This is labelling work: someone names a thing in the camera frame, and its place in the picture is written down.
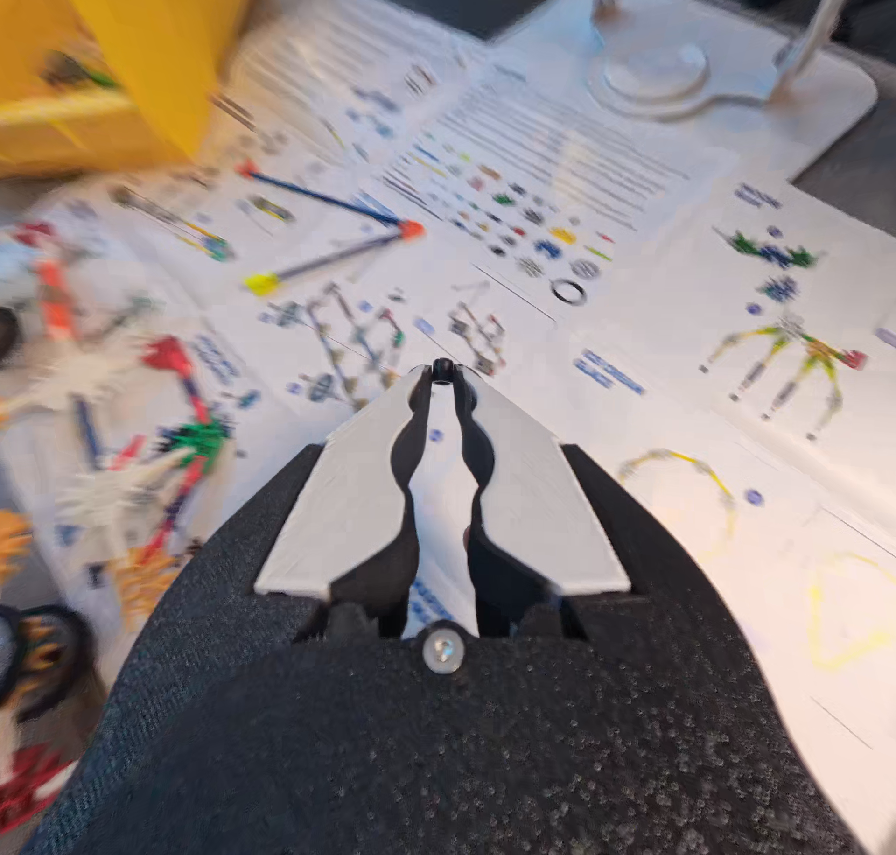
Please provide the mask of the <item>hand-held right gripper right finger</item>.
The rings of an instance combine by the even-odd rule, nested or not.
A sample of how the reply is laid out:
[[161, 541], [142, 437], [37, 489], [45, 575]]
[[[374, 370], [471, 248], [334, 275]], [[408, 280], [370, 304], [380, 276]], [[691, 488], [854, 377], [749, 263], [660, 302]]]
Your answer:
[[630, 594], [559, 438], [478, 376], [454, 376], [453, 389], [476, 481], [467, 559], [477, 630], [510, 632], [533, 607]]

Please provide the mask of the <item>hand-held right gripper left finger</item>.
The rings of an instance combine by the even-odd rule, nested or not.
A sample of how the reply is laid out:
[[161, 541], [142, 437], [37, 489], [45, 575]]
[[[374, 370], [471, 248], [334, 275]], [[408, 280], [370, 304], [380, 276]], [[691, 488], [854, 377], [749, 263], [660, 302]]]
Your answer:
[[410, 372], [327, 436], [259, 575], [258, 594], [356, 604], [403, 632], [420, 543], [409, 482], [433, 374]]

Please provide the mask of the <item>colourful rod and connector model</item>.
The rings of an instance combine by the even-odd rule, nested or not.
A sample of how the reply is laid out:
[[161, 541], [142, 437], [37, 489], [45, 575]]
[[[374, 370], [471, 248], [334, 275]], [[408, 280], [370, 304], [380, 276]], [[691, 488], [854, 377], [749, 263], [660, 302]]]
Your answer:
[[[117, 585], [125, 618], [147, 617], [175, 578], [175, 560], [167, 553], [176, 518], [201, 479], [210, 472], [225, 436], [196, 386], [194, 368], [175, 336], [153, 338], [134, 327], [118, 344], [105, 335], [90, 341], [78, 337], [72, 297], [64, 278], [65, 261], [50, 227], [24, 225], [14, 238], [34, 256], [29, 271], [37, 279], [36, 301], [54, 360], [22, 393], [2, 400], [2, 422], [22, 413], [73, 410], [80, 437], [89, 446], [94, 470], [84, 476], [63, 504], [78, 516], [73, 523], [105, 531], [112, 559], [106, 564]], [[139, 463], [140, 447], [127, 447], [112, 462], [102, 461], [95, 448], [91, 406], [120, 389], [119, 377], [137, 365], [168, 371], [177, 378], [193, 408], [195, 421], [185, 434], [154, 463]], [[151, 488], [153, 480], [174, 468], [183, 471], [182, 484], [157, 530], [140, 547], [128, 547], [122, 529], [123, 514]]]

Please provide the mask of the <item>black toy wheel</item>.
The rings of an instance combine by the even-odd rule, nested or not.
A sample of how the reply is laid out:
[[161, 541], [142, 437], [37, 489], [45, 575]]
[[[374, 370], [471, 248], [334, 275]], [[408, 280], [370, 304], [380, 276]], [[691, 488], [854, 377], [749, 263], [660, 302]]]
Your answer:
[[94, 640], [82, 616], [49, 604], [1, 607], [1, 706], [18, 723], [39, 719], [90, 673]]

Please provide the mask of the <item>blue rods with orange connector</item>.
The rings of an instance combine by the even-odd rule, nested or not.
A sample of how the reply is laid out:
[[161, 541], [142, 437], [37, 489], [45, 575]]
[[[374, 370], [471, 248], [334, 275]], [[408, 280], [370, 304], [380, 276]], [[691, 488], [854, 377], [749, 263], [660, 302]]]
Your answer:
[[315, 270], [335, 266], [352, 257], [374, 252], [375, 250], [395, 242], [413, 241], [417, 238], [421, 238], [426, 233], [424, 226], [419, 222], [402, 220], [392, 214], [375, 211], [374, 209], [359, 203], [350, 203], [335, 196], [329, 196], [313, 189], [307, 189], [295, 183], [286, 181], [285, 179], [272, 177], [263, 173], [254, 161], [251, 160], [242, 161], [235, 167], [235, 170], [241, 177], [250, 178], [277, 189], [283, 189], [296, 195], [310, 198], [330, 207], [337, 207], [344, 211], [358, 214], [368, 220], [384, 224], [390, 229], [389, 232], [383, 235], [347, 245], [342, 249], [317, 257], [315, 260], [305, 264], [248, 276], [243, 281], [244, 288], [252, 293], [252, 295], [259, 298], [274, 294], [274, 292], [285, 283]]

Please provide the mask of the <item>white instruction sheet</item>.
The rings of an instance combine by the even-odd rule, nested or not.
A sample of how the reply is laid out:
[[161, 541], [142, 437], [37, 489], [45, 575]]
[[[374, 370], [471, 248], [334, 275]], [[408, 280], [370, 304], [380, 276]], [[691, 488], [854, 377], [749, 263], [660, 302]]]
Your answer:
[[[414, 364], [471, 364], [708, 570], [835, 808], [894, 853], [894, 238], [383, 2], [305, 12], [247, 43], [196, 163], [35, 209], [86, 251], [84, 332], [149, 300], [230, 429], [169, 556]], [[245, 160], [426, 233], [256, 297], [390, 229]]]

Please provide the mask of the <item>white stand base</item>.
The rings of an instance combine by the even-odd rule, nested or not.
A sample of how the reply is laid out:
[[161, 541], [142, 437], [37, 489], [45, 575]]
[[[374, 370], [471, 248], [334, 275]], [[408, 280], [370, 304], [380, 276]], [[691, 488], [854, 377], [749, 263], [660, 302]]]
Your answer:
[[861, 62], [831, 49], [846, 1], [821, 0], [803, 31], [785, 32], [717, 0], [588, 0], [589, 93], [623, 119], [685, 128], [794, 179], [880, 98]]

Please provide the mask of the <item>yellow plastic bin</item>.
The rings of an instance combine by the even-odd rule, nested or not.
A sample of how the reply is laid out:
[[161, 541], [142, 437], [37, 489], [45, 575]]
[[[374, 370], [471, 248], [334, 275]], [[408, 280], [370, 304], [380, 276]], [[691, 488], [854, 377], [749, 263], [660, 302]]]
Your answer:
[[1, 0], [1, 176], [191, 160], [252, 0]]

